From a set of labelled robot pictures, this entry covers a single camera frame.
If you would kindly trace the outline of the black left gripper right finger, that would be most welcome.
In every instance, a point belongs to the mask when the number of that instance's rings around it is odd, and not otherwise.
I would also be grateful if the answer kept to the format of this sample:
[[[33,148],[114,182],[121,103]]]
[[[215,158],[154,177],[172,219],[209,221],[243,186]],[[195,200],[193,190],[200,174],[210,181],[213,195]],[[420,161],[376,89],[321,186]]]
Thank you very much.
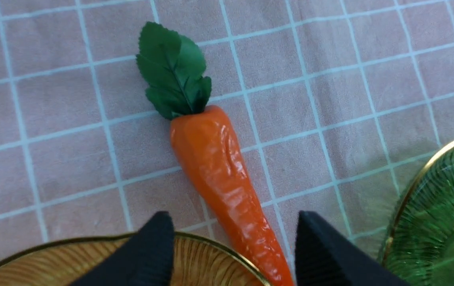
[[[408,286],[343,237],[321,215],[300,211],[296,228],[298,286]]]

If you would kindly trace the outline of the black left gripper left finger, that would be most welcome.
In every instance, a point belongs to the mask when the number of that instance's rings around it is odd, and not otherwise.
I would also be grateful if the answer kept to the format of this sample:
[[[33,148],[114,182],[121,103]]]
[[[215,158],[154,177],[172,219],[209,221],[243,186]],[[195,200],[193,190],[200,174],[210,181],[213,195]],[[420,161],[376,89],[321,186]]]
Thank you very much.
[[[168,286],[174,270],[175,229],[166,211],[145,225],[72,286]]]

